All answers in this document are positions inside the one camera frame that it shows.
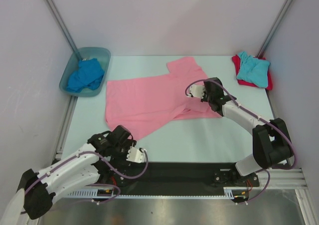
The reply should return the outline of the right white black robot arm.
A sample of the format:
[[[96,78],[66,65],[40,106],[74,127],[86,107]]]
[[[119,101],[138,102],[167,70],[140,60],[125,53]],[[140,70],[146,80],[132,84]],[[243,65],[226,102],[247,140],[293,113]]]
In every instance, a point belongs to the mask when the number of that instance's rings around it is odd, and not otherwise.
[[[266,120],[242,104],[222,86],[217,78],[204,80],[204,97],[211,109],[226,117],[252,135],[252,154],[235,163],[230,173],[230,181],[241,186],[248,175],[269,168],[290,170],[295,163],[293,146],[285,122],[280,119]]]

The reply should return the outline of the pink t shirt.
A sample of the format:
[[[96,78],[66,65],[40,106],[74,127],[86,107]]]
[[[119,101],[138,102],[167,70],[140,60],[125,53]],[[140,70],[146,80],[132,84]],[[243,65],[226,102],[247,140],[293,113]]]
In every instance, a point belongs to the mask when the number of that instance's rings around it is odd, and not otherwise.
[[[207,75],[193,57],[167,63],[168,74],[111,80],[106,84],[105,120],[110,129],[128,129],[136,140],[172,120],[220,118],[207,103],[185,95],[186,87]]]

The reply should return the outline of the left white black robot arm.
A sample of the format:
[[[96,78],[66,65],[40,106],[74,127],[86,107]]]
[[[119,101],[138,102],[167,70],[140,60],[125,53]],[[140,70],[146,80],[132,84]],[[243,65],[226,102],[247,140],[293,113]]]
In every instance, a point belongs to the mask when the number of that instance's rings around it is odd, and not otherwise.
[[[23,214],[35,220],[46,214],[65,195],[84,186],[106,184],[118,163],[127,163],[129,149],[136,145],[123,126],[92,135],[65,159],[35,172],[25,171],[18,188],[25,190]]]

